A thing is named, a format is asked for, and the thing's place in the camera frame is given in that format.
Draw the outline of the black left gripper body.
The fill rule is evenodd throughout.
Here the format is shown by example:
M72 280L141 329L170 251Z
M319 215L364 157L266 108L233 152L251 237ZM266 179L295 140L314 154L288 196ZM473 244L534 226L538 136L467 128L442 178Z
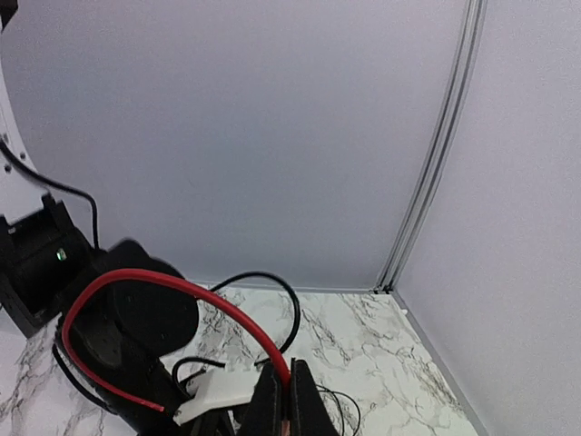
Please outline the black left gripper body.
M71 347L97 376L163 409L126 400L94 381L85 389L140 435L185 432L190 426L178 426L172 416L186 393L161 358L187 345L199 320L198 302L186 293L135 280L105 286L75 317Z

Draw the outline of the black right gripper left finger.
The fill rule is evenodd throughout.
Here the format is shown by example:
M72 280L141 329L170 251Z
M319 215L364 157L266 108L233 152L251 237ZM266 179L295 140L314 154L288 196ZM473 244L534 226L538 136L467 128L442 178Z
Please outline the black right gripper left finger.
M237 436L279 436L283 421L281 377L271 363L262 367Z

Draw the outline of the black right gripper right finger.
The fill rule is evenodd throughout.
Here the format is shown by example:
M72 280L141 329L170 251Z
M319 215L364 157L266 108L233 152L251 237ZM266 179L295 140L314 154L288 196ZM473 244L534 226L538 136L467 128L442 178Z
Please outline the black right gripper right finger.
M304 360L291 362L290 435L339 436Z

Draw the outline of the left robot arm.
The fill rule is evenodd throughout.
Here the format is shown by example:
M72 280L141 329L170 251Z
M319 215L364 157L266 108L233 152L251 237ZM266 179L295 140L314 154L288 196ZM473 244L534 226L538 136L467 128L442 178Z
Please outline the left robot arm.
M1 35L7 24L18 9L17 1L1 1ZM14 234L21 234L34 243L39 242L41 236L58 228L61 222L70 220L64 206L59 206L49 191L41 185L37 177L30 177L34 173L34 165L26 166L26 150L18 131L12 106L10 104L1 61L1 305L18 324L24 324L24 335L34 336L48 322L41 322L35 326L35 315L28 313L24 301L16 291L13 274L17 266L24 264L20 259L20 245L13 244ZM86 400L94 401L98 407L108 409L102 400L92 395L74 377L67 366L70 360L61 354L58 341L54 343L51 353L58 368L75 388L81 388L80 393ZM210 411L200 419L194 420L186 431L179 435L233 435L230 416L225 411Z

